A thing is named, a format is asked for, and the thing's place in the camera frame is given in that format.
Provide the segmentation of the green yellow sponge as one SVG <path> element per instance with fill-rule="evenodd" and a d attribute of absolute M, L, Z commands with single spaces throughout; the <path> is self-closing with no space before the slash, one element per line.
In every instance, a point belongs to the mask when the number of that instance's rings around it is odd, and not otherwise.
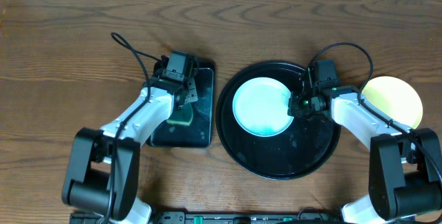
<path fill-rule="evenodd" d="M 188 103 L 183 105 L 178 110 L 174 110 L 166 122 L 168 124 L 190 126 L 193 121 L 193 116 L 193 107 L 190 103 Z"/>

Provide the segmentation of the white plate with M stain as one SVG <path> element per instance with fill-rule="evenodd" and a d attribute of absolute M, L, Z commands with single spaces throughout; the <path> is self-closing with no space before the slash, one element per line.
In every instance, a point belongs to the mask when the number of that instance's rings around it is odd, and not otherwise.
<path fill-rule="evenodd" d="M 268 138 L 285 131 L 294 118 L 288 114 L 290 90 L 270 77 L 256 77 L 235 92 L 232 110 L 236 122 L 254 136 Z"/>

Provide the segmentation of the yellow plate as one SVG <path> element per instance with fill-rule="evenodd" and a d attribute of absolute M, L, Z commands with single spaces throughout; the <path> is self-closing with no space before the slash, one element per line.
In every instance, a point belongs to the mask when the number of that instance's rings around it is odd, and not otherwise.
<path fill-rule="evenodd" d="M 393 120 L 416 129 L 423 117 L 419 94 L 407 82 L 391 76 L 371 79 L 362 91 L 365 98 Z"/>

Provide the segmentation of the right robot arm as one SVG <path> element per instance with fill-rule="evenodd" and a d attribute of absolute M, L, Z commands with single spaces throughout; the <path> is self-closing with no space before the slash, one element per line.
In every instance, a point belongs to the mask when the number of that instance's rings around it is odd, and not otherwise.
<path fill-rule="evenodd" d="M 353 86 L 291 93 L 288 113 L 322 113 L 345 127 L 370 152 L 368 195 L 342 208 L 347 222 L 411 223 L 441 209 L 441 146 L 431 129 L 388 118 Z"/>

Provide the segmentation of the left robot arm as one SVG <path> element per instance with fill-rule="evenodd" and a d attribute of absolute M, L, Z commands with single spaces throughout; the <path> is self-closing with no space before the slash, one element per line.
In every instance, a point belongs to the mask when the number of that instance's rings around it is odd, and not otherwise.
<path fill-rule="evenodd" d="M 196 94 L 193 78 L 154 77 L 120 116 L 73 140 L 61 199 L 64 204 L 125 219 L 137 196 L 140 150 L 154 130 Z"/>

